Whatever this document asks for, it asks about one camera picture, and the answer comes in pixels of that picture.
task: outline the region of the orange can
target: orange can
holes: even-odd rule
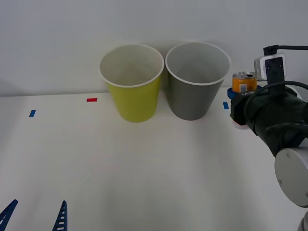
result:
[[[254,72],[238,72],[232,76],[234,92],[250,92],[257,89],[257,79]]]

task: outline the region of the black cable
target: black cable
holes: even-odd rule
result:
[[[272,84],[268,84],[262,88],[259,88],[255,91],[255,93],[253,93],[247,100],[245,107],[244,107],[244,116],[245,118],[250,121],[250,118],[247,117],[247,107],[249,105],[249,103],[257,96],[259,95],[261,92],[263,92],[266,89],[278,86],[278,85],[292,85],[292,86],[298,86],[298,87],[302,87],[308,90],[308,85],[304,84],[304,83],[300,83],[300,82],[295,82],[295,81],[282,81],[282,82],[277,82],[277,83],[272,83]]]
[[[306,51],[308,50],[308,46],[280,46],[280,45],[273,45],[269,47],[263,48],[263,53],[264,55],[271,55],[271,54],[276,54],[277,50],[282,49],[282,50],[302,50]]]

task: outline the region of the blue plastic object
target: blue plastic object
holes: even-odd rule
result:
[[[236,94],[239,94],[239,93],[232,91],[232,88],[229,88],[228,91],[227,91],[227,96],[231,100],[236,96]]]
[[[0,231],[4,231],[7,224],[9,223],[9,220],[11,218],[11,215],[13,214],[13,211],[17,205],[18,201],[13,200],[4,210],[2,213],[0,213]]]
[[[52,231],[67,231],[67,203],[62,202],[60,212]]]

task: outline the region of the white tabletop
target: white tabletop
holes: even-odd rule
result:
[[[51,231],[62,200],[69,231],[297,230],[307,209],[223,102],[226,88],[184,121],[161,94],[154,117],[134,124],[109,93],[0,98],[0,210],[19,201],[6,231]]]

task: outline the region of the gray paper cup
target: gray paper cup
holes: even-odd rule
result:
[[[187,42],[166,56],[167,97],[172,112],[185,120],[202,118],[230,72],[230,58],[206,42]]]

